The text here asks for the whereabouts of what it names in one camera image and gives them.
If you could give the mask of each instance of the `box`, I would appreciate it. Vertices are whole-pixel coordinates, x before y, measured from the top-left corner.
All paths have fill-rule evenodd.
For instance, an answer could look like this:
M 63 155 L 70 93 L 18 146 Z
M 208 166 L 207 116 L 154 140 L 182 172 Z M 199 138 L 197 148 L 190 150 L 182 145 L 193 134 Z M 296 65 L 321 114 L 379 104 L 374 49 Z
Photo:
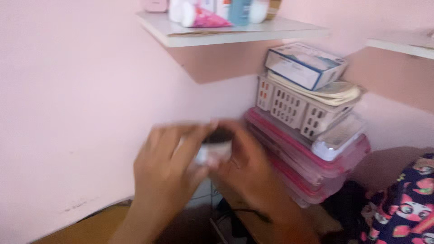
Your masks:
M 287 80 L 315 91 L 337 80 L 348 62 L 303 43 L 271 48 L 265 67 Z

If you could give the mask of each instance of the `wall shelf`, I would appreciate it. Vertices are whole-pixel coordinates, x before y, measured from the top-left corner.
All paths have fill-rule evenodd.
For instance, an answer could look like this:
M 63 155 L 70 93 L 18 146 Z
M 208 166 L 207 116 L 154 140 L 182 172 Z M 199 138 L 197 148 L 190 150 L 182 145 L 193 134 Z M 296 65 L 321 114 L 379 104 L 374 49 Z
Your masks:
M 329 33 L 327 28 L 282 17 L 248 26 L 185 28 L 169 21 L 166 13 L 140 12 L 137 16 L 140 24 L 166 47 L 317 37 Z
M 367 46 L 434 59 L 434 39 L 417 33 L 394 32 L 368 38 Z

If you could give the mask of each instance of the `clear plastic container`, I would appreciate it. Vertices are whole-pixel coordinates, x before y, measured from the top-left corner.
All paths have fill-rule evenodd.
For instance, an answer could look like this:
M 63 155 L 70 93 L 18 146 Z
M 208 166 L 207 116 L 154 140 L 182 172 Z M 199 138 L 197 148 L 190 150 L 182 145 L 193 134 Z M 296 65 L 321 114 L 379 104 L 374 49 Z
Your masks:
M 278 158 L 277 155 L 269 152 L 268 160 L 273 164 L 284 183 L 300 198 L 311 204 L 321 203 L 326 198 L 339 191 L 344 185 L 348 175 L 344 173 L 320 186 L 313 186 L 284 161 Z
M 312 185 L 320 185 L 327 178 L 336 178 L 354 168 L 371 150 L 368 139 L 362 134 L 333 161 L 325 161 L 310 151 L 309 144 L 294 139 L 292 136 L 296 133 L 287 126 L 280 126 L 281 122 L 268 112 L 250 108 L 244 117 L 258 140 Z
M 318 157 L 331 161 L 341 154 L 365 130 L 365 122 L 351 113 L 339 119 L 320 134 L 312 144 L 311 151 Z

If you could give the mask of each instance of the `cat print fabric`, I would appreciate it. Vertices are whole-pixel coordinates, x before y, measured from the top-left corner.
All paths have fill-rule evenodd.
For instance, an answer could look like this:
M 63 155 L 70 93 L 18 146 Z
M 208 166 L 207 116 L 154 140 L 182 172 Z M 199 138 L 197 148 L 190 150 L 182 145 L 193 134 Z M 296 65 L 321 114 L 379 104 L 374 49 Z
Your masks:
M 403 170 L 397 183 L 375 194 L 377 206 L 367 244 L 434 244 L 434 153 L 425 154 Z

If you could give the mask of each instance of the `hand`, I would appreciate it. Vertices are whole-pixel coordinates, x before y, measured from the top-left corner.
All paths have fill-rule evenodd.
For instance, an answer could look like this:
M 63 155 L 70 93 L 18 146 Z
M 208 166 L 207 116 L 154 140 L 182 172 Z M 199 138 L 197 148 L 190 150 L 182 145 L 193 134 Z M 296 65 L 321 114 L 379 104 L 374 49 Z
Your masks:
M 211 165 L 211 170 L 240 194 L 252 207 L 270 217 L 274 243 L 319 243 L 301 208 L 287 194 L 259 142 L 235 121 L 219 126 L 234 132 L 232 157 Z
M 219 179 L 238 192 L 246 202 L 260 211 L 268 211 L 285 187 L 274 173 L 259 142 L 236 121 L 220 121 L 219 126 L 234 133 L 229 162 L 212 164 Z
M 112 243 L 149 243 L 182 210 L 208 167 L 191 164 L 216 126 L 178 125 L 152 129 L 134 162 L 135 197 Z M 178 147 L 181 137 L 184 142 Z

